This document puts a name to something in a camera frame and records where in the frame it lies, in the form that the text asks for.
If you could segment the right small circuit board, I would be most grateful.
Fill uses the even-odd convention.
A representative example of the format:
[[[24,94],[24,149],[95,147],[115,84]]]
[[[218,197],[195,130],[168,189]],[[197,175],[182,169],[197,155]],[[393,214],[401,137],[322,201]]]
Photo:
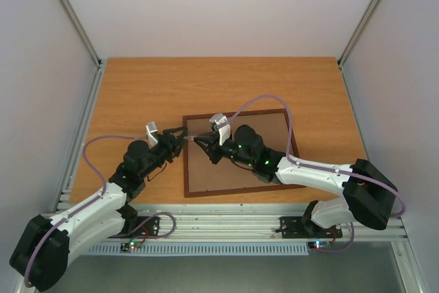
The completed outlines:
[[[310,250],[323,250],[332,247],[335,244],[334,241],[321,241],[316,240],[312,242],[308,242],[308,249]]]

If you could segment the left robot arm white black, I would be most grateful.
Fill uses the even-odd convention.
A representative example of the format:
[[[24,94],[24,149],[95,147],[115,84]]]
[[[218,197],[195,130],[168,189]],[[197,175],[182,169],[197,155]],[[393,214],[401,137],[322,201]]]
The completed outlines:
[[[154,170],[180,155],[187,135],[184,126],[162,133],[154,123],[146,128],[146,137],[131,140],[115,173],[94,194],[62,213],[37,215],[27,223],[9,261],[25,287],[48,290],[92,245],[136,233],[139,221],[130,202],[145,189]]]

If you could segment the left small circuit board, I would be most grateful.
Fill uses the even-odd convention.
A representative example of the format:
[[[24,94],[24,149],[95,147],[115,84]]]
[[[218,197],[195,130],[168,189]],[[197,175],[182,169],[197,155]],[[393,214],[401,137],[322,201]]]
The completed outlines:
[[[132,253],[134,250],[138,250],[142,247],[141,242],[127,242],[120,244],[121,253]]]

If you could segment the aluminium corner post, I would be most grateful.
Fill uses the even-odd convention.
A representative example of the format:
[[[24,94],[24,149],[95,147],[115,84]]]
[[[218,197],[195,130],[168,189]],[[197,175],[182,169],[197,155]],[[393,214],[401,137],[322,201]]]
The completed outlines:
[[[69,0],[59,0],[59,2],[63,10],[65,11],[68,19],[70,20],[71,24],[73,25],[75,31],[77,32],[80,40],[82,41],[82,44],[85,46],[95,67],[99,68],[102,61],[97,55],[97,52],[94,46],[92,45],[92,42],[88,37],[83,25],[81,24],[80,19],[77,16],[73,6],[71,5],[71,2]]]
[[[359,41],[359,38],[364,33],[365,29],[367,28],[370,20],[372,19],[373,15],[377,11],[381,2],[382,0],[370,0],[368,2],[366,9],[364,10],[358,24],[353,30],[351,37],[349,38],[345,48],[343,49],[340,57],[337,60],[337,64],[340,70],[343,69],[343,66],[345,65],[346,61],[349,59],[352,51],[354,50],[357,42]]]

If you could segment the brown wooden picture frame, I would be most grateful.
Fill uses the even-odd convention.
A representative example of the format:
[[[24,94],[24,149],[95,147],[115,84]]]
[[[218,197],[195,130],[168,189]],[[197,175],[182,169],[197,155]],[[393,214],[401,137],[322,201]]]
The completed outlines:
[[[285,110],[240,113],[230,125],[230,139],[223,145],[214,142],[215,135],[206,131],[210,118],[210,114],[183,118],[189,134],[206,135],[184,148],[185,197],[297,189],[297,185],[280,183],[275,175],[287,150],[295,157],[299,155]]]

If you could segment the small circuit board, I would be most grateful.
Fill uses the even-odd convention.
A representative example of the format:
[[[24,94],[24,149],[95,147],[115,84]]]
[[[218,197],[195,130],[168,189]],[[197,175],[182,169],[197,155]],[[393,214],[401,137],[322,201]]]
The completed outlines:
[[[132,253],[134,250],[138,250],[142,247],[141,242],[127,242],[120,244],[121,253]]]
[[[332,247],[335,244],[334,241],[321,241],[316,240],[312,242],[308,242],[308,249],[310,250],[323,250]]]

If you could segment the left aluminium corner post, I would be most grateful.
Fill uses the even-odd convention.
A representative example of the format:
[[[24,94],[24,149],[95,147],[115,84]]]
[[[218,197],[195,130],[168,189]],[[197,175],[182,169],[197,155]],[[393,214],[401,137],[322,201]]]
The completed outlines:
[[[85,46],[95,67],[99,68],[102,61],[97,55],[97,52],[94,46],[92,45],[92,42],[88,37],[83,25],[81,24],[80,19],[77,16],[73,6],[71,5],[71,2],[69,0],[59,0],[59,2],[63,10],[65,11],[68,19],[70,20],[71,24],[73,25],[75,31],[77,32],[80,40],[82,41],[82,44]]]

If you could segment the right aluminium corner post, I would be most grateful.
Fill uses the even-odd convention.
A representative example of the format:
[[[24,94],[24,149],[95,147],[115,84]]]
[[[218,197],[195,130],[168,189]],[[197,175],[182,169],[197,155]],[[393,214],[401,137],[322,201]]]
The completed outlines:
[[[351,37],[349,38],[345,48],[343,49],[340,57],[337,60],[337,64],[340,70],[343,69],[343,66],[345,65],[346,61],[349,59],[352,51],[354,50],[357,42],[359,41],[359,38],[364,33],[365,29],[367,28],[370,20],[372,19],[373,15],[377,11],[381,2],[382,0],[370,0],[368,2],[366,9],[364,10],[358,24],[353,30]]]

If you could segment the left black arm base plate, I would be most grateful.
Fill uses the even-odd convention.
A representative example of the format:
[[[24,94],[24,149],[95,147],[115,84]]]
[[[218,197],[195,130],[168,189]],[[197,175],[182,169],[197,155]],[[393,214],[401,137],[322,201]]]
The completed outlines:
[[[149,235],[156,237],[160,228],[160,218],[155,216],[147,221],[147,217],[139,216],[135,220],[128,220],[122,230],[114,238],[139,238]]]

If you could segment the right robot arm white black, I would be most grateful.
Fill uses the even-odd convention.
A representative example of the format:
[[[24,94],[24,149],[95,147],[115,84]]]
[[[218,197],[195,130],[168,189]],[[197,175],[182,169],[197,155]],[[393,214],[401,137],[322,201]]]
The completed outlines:
[[[357,159],[352,165],[306,161],[265,146],[247,125],[238,127],[233,136],[214,130],[193,140],[213,164],[228,159],[265,183],[302,185],[335,194],[333,200],[308,205],[302,226],[309,235],[345,222],[359,222],[377,231],[388,225],[397,188],[368,160]]]

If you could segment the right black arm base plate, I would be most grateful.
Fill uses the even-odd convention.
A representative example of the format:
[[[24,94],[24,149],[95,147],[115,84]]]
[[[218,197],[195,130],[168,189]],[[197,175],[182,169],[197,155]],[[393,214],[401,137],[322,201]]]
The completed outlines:
[[[281,233],[284,239],[330,239],[342,238],[342,230],[336,225],[331,228],[321,228],[313,222],[302,223],[301,217],[283,216],[279,218],[278,232]]]

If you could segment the aluminium rail base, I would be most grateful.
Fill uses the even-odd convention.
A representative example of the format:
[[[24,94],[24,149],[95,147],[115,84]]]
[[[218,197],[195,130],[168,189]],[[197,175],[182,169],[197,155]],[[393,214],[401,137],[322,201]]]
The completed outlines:
[[[71,190],[63,190],[55,211],[43,213],[49,217],[70,209]],[[168,212],[177,221],[173,242],[268,242],[280,241],[275,233],[282,216],[301,216],[307,203],[259,204],[131,204],[139,215],[149,216]],[[401,218],[390,218],[387,229],[375,231],[354,222],[355,242],[405,242],[407,233]]]

